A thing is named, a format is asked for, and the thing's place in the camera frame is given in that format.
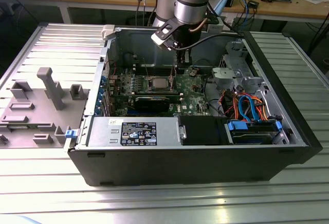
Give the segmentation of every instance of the floor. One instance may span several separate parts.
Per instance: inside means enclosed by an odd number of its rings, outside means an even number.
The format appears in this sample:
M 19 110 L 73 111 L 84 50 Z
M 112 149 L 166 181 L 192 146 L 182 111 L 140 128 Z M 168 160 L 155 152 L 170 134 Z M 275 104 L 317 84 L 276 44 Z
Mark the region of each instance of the floor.
M 26 6 L 26 8 L 39 20 L 40 23 L 62 23 L 60 11 L 56 7 Z M 15 15 L 0 16 L 0 75 L 6 71 L 8 66 L 14 60 L 24 46 L 27 39 L 33 33 L 37 24 L 31 16 L 19 5 L 14 6 Z M 115 11 L 105 10 L 105 17 L 102 18 L 100 10 L 70 8 L 72 20 L 76 24 L 115 24 L 115 25 L 134 25 L 135 12 L 133 11 Z M 255 20 L 251 26 L 241 28 L 241 30 L 258 31 L 262 20 Z M 273 24 L 263 27 L 263 31 L 273 30 Z M 289 33 L 297 43 L 306 50 L 315 32 L 313 32 L 305 23 L 288 22 L 283 32 Z M 326 38 L 313 52 L 311 59 L 316 65 L 326 73 L 329 69 L 323 64 L 323 59 L 329 55 L 329 39 Z

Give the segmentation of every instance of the motherboard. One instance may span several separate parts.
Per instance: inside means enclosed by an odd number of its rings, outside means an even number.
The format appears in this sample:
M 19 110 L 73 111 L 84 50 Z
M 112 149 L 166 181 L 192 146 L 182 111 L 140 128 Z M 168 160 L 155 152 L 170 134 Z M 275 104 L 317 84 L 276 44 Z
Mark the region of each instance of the motherboard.
M 196 74 L 195 69 L 186 69 L 174 77 L 140 75 L 123 69 L 109 77 L 111 116 L 208 116 L 204 82 L 204 75 Z

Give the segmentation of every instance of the sticker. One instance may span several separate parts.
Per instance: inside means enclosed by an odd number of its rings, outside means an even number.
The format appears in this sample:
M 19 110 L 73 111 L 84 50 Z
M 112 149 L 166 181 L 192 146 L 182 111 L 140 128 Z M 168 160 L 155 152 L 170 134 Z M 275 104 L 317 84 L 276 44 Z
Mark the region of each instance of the sticker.
M 157 145 L 155 122 L 122 122 L 121 145 L 144 146 Z
M 109 119 L 108 125 L 121 125 L 123 122 L 123 119 Z

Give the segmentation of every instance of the blue latch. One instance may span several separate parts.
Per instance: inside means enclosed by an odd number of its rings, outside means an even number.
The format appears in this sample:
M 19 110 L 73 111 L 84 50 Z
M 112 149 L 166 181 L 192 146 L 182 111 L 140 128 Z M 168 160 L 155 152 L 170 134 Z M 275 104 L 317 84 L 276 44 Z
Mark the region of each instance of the blue latch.
M 228 123 L 229 130 L 247 130 L 247 123 L 244 121 L 231 121 Z
M 282 130 L 282 124 L 280 121 L 277 121 L 276 125 L 277 125 L 278 130 Z
M 80 129 L 67 130 L 65 133 L 66 138 L 77 138 L 79 135 Z

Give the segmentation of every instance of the green circuit board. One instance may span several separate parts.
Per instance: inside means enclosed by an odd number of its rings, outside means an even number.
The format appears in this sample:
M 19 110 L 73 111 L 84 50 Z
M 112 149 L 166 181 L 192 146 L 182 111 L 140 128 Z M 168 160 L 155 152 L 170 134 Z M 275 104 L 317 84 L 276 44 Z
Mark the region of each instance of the green circuit board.
M 188 70 L 184 74 L 178 74 L 174 80 L 173 90 L 170 90 L 170 87 L 161 90 L 152 89 L 149 82 L 155 78 L 168 79 L 166 76 L 135 76 L 131 72 L 121 74 L 118 84 L 120 93 L 113 95 L 116 107 L 115 116 L 138 116 L 138 112 L 134 110 L 134 100 L 137 97 L 153 97 L 154 93 L 157 93 L 156 97 L 169 99 L 170 106 L 167 112 L 150 114 L 150 116 L 210 115 L 203 94 L 204 80 L 202 75 L 197 74 L 191 77 Z

